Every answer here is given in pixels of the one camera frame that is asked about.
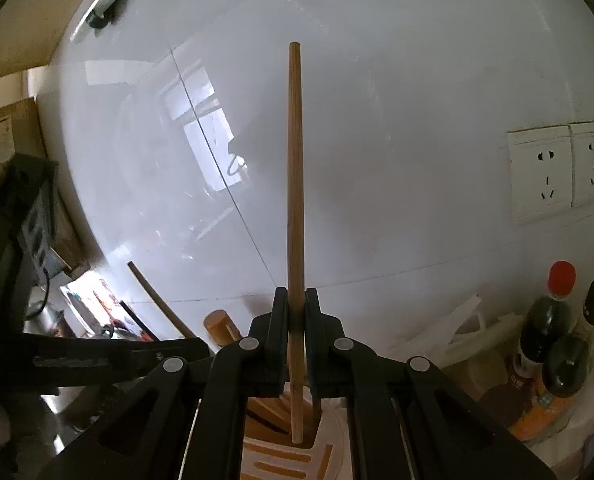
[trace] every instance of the electrical outlet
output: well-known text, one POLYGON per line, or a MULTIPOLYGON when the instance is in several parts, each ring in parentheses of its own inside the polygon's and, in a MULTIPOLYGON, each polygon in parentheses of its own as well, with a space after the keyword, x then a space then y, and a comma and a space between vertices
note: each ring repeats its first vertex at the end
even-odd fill
POLYGON ((567 126, 510 132, 508 149, 515 222, 571 207, 572 154, 567 126))
POLYGON ((594 198, 594 123, 570 124, 575 206, 594 198))

